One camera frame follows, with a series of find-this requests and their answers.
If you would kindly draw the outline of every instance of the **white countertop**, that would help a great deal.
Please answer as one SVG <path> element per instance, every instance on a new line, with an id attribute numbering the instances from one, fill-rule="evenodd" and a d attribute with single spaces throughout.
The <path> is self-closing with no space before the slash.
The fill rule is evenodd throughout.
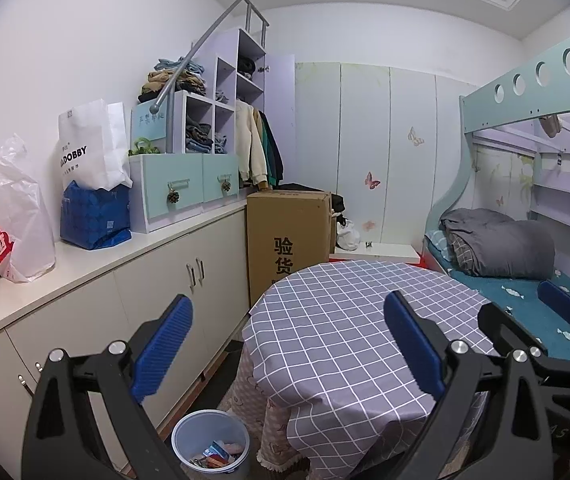
<path id="1" fill-rule="evenodd" d="M 345 260 L 379 260 L 395 264 L 417 264 L 421 261 L 421 257 L 411 245 L 376 242 L 372 243 L 371 247 L 366 247 L 365 242 L 361 242 L 355 251 L 345 251 L 337 247 L 334 254 L 330 254 L 330 258 L 332 257 Z"/>
<path id="2" fill-rule="evenodd" d="M 0 279 L 0 330 L 49 301 L 109 272 L 141 254 L 245 208 L 241 200 L 176 222 L 150 234 L 132 233 L 116 247 L 86 251 L 65 242 L 56 244 L 56 265 L 31 283 Z"/>

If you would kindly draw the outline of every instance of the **silver screw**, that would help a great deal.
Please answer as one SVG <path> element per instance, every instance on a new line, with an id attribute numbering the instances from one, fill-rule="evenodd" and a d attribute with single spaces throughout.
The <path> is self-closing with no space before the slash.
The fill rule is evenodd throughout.
<path id="1" fill-rule="evenodd" d="M 454 353 L 457 354 L 464 354 L 470 349 L 465 341 L 460 340 L 452 341 L 450 348 L 452 348 L 452 350 L 454 350 Z"/>
<path id="2" fill-rule="evenodd" d="M 514 352 L 512 352 L 512 357 L 518 363 L 524 363 L 527 361 L 527 354 L 523 350 L 514 350 Z"/>
<path id="3" fill-rule="evenodd" d="M 56 348 L 49 353 L 49 360 L 58 363 L 65 356 L 60 348 Z"/>
<path id="4" fill-rule="evenodd" d="M 114 341 L 113 343 L 110 344 L 109 350 L 110 354 L 120 355 L 125 351 L 126 348 L 127 345 L 125 345 L 123 341 Z"/>

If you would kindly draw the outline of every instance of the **gray tablecloth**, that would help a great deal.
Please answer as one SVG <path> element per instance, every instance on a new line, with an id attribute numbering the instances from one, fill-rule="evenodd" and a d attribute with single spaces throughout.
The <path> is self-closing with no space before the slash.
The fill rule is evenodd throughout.
<path id="1" fill-rule="evenodd" d="M 392 454 L 406 450 L 434 406 L 383 320 L 383 300 L 398 289 L 449 339 L 492 351 L 476 323 L 487 300 L 444 274 L 406 264 L 310 267 L 270 287 L 251 310 L 243 338 L 254 379 L 291 409 L 287 439 L 322 478 L 347 477 L 383 430 L 395 442 Z"/>

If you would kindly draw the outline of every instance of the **white plastic bag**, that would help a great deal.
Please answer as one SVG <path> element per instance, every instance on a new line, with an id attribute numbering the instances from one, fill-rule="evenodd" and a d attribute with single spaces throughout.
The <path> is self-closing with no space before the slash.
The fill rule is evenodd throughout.
<path id="1" fill-rule="evenodd" d="M 14 134 L 0 151 L 0 273 L 12 282 L 31 282 L 56 262 L 49 216 L 29 171 L 25 144 Z"/>
<path id="2" fill-rule="evenodd" d="M 336 244 L 345 251 L 355 251 L 361 243 L 361 234 L 354 228 L 354 222 L 345 221 L 345 227 L 340 222 L 336 224 Z"/>
<path id="3" fill-rule="evenodd" d="M 58 117 L 63 189 L 75 180 L 84 189 L 131 187 L 123 103 L 102 99 Z"/>

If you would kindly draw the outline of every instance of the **blue tote bag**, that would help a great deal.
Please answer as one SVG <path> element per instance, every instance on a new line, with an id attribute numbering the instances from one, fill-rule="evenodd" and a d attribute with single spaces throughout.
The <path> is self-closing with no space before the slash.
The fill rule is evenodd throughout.
<path id="1" fill-rule="evenodd" d="M 82 189 L 71 181 L 60 207 L 60 237 L 88 250 L 129 240 L 129 187 Z"/>

